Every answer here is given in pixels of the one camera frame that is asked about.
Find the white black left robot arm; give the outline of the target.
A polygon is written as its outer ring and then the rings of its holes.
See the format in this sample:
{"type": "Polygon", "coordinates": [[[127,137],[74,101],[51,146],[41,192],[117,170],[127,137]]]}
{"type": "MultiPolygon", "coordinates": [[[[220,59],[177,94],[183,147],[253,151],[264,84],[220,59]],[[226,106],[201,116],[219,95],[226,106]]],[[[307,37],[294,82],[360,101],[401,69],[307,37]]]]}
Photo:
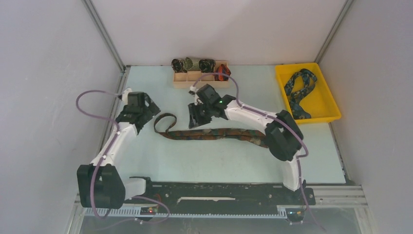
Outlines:
{"type": "Polygon", "coordinates": [[[85,208],[119,209],[125,200],[134,196],[142,203],[154,197],[154,190],[146,179],[122,179],[118,165],[129,145],[160,109],[145,92],[128,88],[114,96],[124,106],[115,119],[105,118],[113,124],[112,133],[98,155],[89,164],[80,165],[76,172],[80,203],[85,208]]]}

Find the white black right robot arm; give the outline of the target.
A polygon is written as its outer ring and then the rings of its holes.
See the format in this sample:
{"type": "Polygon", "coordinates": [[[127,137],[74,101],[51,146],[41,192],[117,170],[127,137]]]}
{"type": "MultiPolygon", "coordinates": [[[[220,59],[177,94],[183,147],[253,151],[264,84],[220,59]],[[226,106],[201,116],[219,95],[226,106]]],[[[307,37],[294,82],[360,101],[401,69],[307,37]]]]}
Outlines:
{"type": "Polygon", "coordinates": [[[255,109],[234,96],[221,97],[209,84],[201,88],[191,86],[189,93],[194,96],[194,102],[188,105],[189,128],[209,124],[216,117],[237,121],[259,131],[272,156],[282,162],[285,201],[295,204],[302,199],[297,159],[305,151],[303,134],[288,111],[273,113],[255,109]]]}

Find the brown green patterned tie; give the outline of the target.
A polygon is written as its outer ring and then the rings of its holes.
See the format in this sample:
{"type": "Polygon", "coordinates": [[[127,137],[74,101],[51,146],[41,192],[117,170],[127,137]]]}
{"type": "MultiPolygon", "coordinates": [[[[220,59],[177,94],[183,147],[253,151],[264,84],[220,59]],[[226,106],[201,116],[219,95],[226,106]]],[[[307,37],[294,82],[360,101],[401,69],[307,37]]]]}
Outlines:
{"type": "Polygon", "coordinates": [[[240,128],[216,128],[216,129],[198,129],[198,130],[179,130],[172,131],[171,128],[177,123],[177,117],[171,113],[159,115],[153,124],[156,133],[171,140],[221,140],[235,139],[246,141],[257,146],[268,148],[264,142],[265,135],[258,130],[240,129],[240,128]],[[156,125],[165,117],[172,117],[174,121],[166,128],[165,131],[158,131],[156,125]]]}

